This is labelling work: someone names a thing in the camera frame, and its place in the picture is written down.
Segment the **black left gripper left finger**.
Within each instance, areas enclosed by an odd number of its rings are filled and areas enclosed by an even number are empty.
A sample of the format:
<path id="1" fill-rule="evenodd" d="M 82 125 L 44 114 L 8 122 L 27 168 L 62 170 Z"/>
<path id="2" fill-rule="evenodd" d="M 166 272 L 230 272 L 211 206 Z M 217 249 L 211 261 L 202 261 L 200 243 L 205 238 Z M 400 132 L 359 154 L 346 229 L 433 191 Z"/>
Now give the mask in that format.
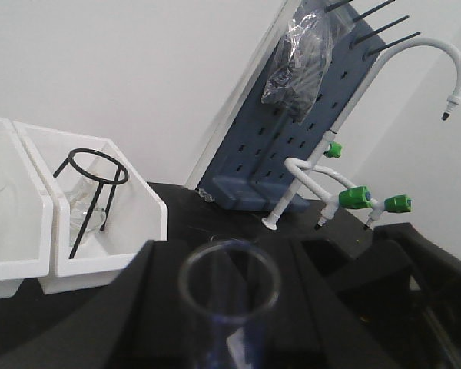
<path id="1" fill-rule="evenodd" d="M 186 241 L 147 242 L 101 288 L 0 300 L 0 368 L 182 368 L 177 273 Z"/>

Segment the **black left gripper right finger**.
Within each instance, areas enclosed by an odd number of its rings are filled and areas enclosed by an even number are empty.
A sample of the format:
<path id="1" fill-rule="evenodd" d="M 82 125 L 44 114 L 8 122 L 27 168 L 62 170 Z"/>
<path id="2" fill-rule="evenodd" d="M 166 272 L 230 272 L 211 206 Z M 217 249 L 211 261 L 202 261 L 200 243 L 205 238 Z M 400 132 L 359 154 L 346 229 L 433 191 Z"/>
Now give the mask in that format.
<path id="1" fill-rule="evenodd" d="M 260 245 L 282 277 L 271 367 L 461 368 L 461 261 L 411 224 Z"/>

